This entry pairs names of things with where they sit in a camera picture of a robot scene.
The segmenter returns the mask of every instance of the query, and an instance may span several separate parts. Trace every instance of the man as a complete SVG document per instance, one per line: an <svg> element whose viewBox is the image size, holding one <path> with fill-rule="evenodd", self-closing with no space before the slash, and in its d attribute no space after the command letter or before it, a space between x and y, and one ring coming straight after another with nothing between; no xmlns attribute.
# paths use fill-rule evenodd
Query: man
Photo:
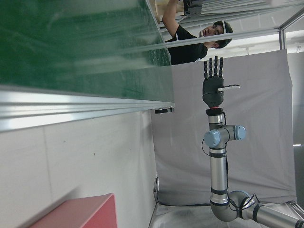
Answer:
<svg viewBox="0 0 304 228"><path fill-rule="evenodd" d="M183 40L183 39L193 39L197 38L196 36L190 34L187 30L185 30L181 25L179 25L175 21L175 14L177 3L179 0L169 0L167 8L164 12L162 21L172 36L171 40L167 42ZM229 23L225 22L225 30L226 33L233 32ZM199 32L199 37L208 37L218 34L224 33L224 27L222 21L217 21L213 25L204 28L201 32ZM207 51L209 48L223 48L225 47L231 39L219 40L219 41L211 41L204 42L200 44L192 44L185 45L179 47L170 47L168 48L172 65L181 64L181 63L189 63L195 62L199 58L204 58L207 55Z"/></svg>

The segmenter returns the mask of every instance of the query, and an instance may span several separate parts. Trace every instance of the metal bar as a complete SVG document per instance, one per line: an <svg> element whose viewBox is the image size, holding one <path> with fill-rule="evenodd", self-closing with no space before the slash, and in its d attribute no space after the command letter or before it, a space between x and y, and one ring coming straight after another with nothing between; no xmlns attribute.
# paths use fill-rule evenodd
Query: metal bar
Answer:
<svg viewBox="0 0 304 228"><path fill-rule="evenodd" d="M0 90L0 132L172 106L161 101Z"/></svg>
<svg viewBox="0 0 304 228"><path fill-rule="evenodd" d="M205 43L205 42L224 40L224 39L234 39L234 40L244 39L244 38L257 37L257 36L273 35L273 34L276 34L277 32L279 32L278 28L259 29L259 30L247 31L247 32L233 32L233 33L226 33L226 34L210 36L210 37L200 37L200 38L194 38L194 39L177 40L174 42L166 43L166 46L167 46L167 48L172 48L172 47Z"/></svg>
<svg viewBox="0 0 304 228"><path fill-rule="evenodd" d="M285 34L285 30L280 30L279 31L279 42L280 42L280 50L286 49L286 34Z"/></svg>
<svg viewBox="0 0 304 228"><path fill-rule="evenodd" d="M300 20L302 17L304 17L304 8L302 8L300 11L298 11L296 14L294 14L290 19L285 21L281 26L280 30L284 30L288 28L289 26L296 23L298 20Z"/></svg>

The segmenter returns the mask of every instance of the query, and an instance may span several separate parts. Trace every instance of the pink box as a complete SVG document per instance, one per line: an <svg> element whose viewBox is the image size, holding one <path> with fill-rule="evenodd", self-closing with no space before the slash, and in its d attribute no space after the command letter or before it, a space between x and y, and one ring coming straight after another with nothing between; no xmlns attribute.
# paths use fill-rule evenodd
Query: pink box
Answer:
<svg viewBox="0 0 304 228"><path fill-rule="evenodd" d="M31 228L117 228L114 194L67 200Z"/></svg>

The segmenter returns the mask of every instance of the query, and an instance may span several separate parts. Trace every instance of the gray curtain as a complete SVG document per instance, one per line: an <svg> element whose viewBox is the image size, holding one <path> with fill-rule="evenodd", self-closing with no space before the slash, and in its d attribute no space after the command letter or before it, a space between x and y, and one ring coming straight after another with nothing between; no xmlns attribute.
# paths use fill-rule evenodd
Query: gray curtain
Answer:
<svg viewBox="0 0 304 228"><path fill-rule="evenodd" d="M171 206L208 204L209 156L201 143L209 130L202 101L203 62L172 66L175 112L152 112L159 178L157 201ZM227 124L243 125L243 141L227 145L229 191L255 193L262 202L295 202L292 83L286 50L224 59L221 107Z"/></svg>

